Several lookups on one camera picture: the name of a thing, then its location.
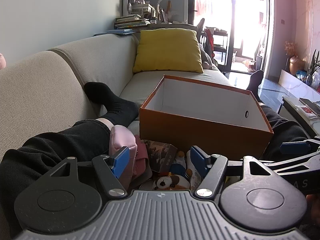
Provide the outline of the yellow cushion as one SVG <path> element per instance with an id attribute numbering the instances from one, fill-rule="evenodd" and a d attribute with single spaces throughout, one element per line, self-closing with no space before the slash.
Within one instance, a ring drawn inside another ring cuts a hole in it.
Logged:
<path id="1" fill-rule="evenodd" d="M 182 28 L 141 31 L 133 72 L 156 70 L 202 74 L 196 31 Z"/>

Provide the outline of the black metal shelf rack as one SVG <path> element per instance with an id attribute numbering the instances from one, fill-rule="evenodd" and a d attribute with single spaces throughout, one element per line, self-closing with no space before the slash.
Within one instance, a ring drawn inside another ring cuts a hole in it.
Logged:
<path id="1" fill-rule="evenodd" d="M 225 66 L 228 52 L 227 31 L 217 27 L 205 27 L 204 34 L 206 38 L 204 48 L 208 50 L 207 53 L 211 56 L 212 60 Z"/>

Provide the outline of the blue duck figure toy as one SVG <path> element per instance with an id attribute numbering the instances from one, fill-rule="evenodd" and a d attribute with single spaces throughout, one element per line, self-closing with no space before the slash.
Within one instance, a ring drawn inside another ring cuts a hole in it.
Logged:
<path id="1" fill-rule="evenodd" d="M 187 165 L 185 161 L 185 153 L 183 151 L 178 151 L 170 167 L 170 172 L 172 174 L 180 175 L 184 177 L 186 170 L 187 170 Z"/>

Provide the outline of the right leg black trousers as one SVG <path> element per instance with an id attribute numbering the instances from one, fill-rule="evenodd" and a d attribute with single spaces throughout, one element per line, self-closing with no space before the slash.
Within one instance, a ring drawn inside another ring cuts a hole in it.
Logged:
<path id="1" fill-rule="evenodd" d="M 297 142 L 308 139 L 308 135 L 299 126 L 299 124 L 292 120 L 287 120 L 276 113 L 271 107 L 263 103 L 258 96 L 258 87 L 260 86 L 264 77 L 262 70 L 257 70 L 251 74 L 250 81 L 247 90 L 250 90 L 263 112 L 273 130 L 273 137 L 270 140 L 265 152 L 263 153 L 262 159 L 269 161 L 282 161 L 291 159 L 294 157 L 293 154 L 284 154 L 280 151 L 280 146 L 284 142 Z"/>

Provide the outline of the dark coffee table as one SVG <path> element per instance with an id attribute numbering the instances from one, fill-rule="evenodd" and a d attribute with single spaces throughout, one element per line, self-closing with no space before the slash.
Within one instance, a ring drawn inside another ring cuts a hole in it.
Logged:
<path id="1" fill-rule="evenodd" d="M 280 116 L 297 122 L 309 137 L 319 137 L 319 116 L 309 106 L 289 96 L 283 96 L 282 101 L 278 111 Z"/>

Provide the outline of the left leg black trousers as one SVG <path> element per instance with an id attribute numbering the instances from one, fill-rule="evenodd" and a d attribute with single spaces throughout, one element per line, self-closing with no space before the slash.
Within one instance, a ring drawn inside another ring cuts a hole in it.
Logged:
<path id="1" fill-rule="evenodd" d="M 111 125 L 128 127 L 138 116 L 136 103 L 116 96 L 104 83 L 88 82 L 84 91 L 91 102 L 105 106 L 105 115 L 81 120 L 64 131 L 36 135 L 22 147 L 8 150 L 2 159 L 1 206 L 12 237 L 22 230 L 14 211 L 22 191 L 67 157 L 90 161 L 108 154 Z"/>

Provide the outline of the stack of books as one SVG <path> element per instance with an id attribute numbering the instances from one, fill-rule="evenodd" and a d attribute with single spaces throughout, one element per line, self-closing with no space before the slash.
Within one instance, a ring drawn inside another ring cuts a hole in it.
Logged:
<path id="1" fill-rule="evenodd" d="M 119 17 L 115 19 L 115 29 L 131 29 L 146 27 L 151 24 L 148 19 L 142 18 L 140 15 L 129 15 L 125 17 Z"/>

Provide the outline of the brown plush dog toy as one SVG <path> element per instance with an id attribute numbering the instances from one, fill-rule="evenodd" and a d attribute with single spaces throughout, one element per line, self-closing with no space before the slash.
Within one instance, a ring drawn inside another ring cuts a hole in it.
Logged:
<path id="1" fill-rule="evenodd" d="M 152 185 L 155 191 L 177 191 L 190 189 L 190 183 L 183 176 L 170 175 L 157 178 Z"/>

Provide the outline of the white tv cabinet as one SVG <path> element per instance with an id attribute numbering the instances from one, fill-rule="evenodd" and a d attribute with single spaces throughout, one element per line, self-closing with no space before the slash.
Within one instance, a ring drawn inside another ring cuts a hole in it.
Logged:
<path id="1" fill-rule="evenodd" d="M 319 92 L 284 70 L 281 71 L 278 83 L 296 98 L 306 98 L 310 101 L 320 100 Z"/>

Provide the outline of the dark red cloth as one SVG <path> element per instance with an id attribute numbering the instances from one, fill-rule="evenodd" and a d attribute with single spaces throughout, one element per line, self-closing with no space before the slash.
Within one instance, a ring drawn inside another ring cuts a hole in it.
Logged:
<path id="1" fill-rule="evenodd" d="M 149 164 L 149 156 L 146 149 L 146 144 L 140 140 L 138 135 L 135 135 L 137 152 L 135 156 L 133 175 L 130 183 L 130 188 L 137 188 L 152 177 L 152 170 Z"/>

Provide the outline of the white printed packet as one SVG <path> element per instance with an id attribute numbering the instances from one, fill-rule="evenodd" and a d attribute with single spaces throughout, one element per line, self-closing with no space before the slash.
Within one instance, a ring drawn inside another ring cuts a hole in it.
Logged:
<path id="1" fill-rule="evenodd" d="M 190 184 L 190 191 L 194 193 L 202 182 L 202 178 L 191 161 L 190 151 L 186 153 L 186 171 L 185 176 Z"/>

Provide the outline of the pink fabric pouch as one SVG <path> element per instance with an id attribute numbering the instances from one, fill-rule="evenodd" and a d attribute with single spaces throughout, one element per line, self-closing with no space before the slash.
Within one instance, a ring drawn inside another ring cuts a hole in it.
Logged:
<path id="1" fill-rule="evenodd" d="M 113 126 L 108 153 L 112 159 L 111 171 L 126 190 L 135 173 L 136 153 L 137 144 L 133 133 L 124 126 Z"/>

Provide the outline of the beige fabric sofa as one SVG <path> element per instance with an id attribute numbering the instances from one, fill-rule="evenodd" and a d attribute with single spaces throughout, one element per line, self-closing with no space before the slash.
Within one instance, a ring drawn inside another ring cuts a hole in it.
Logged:
<path id="1" fill-rule="evenodd" d="M 106 112 L 91 104 L 83 86 L 103 82 L 117 96 L 142 104 L 164 75 L 229 85 L 218 68 L 203 73 L 133 73 L 138 40 L 100 35 L 69 42 L 26 57 L 1 70 L 1 153 L 30 137 L 58 132 Z"/>

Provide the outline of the leg black trousers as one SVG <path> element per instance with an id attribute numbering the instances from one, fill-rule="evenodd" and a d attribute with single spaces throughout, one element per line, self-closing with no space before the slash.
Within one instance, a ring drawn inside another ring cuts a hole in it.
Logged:
<path id="1" fill-rule="evenodd" d="M 22 230 L 14 211 L 22 191 L 67 157 L 90 161 L 108 154 L 111 125 L 128 127 L 138 116 L 136 103 L 116 96 L 104 83 L 88 82 L 84 91 L 91 102 L 105 106 L 105 115 L 81 120 L 64 131 L 36 135 L 22 147 L 8 150 L 2 159 L 1 206 L 12 237 Z"/>
<path id="2" fill-rule="evenodd" d="M 284 154 L 280 151 L 280 146 L 284 142 L 297 142 L 308 139 L 308 135 L 299 126 L 299 124 L 292 120 L 287 120 L 276 113 L 271 107 L 263 103 L 258 96 L 258 87 L 260 86 L 264 77 L 262 70 L 257 70 L 251 74 L 250 81 L 247 90 L 250 90 L 263 112 L 273 130 L 273 137 L 270 140 L 265 152 L 263 153 L 262 159 L 269 161 L 282 161 L 291 159 L 294 157 L 293 154 Z"/>

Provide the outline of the orange cardboard box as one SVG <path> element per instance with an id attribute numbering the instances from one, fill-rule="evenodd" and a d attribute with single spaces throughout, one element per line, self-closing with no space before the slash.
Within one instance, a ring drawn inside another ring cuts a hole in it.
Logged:
<path id="1" fill-rule="evenodd" d="M 239 160 L 259 159 L 273 131 L 249 90 L 165 75 L 140 107 L 139 135 Z"/>

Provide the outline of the copper vase with flowers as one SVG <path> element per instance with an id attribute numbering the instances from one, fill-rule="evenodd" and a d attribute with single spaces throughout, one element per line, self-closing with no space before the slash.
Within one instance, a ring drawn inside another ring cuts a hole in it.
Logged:
<path id="1" fill-rule="evenodd" d="M 285 41 L 285 52 L 287 55 L 288 70 L 295 76 L 298 71 L 303 70 L 305 62 L 298 57 L 297 44 L 295 42 Z"/>

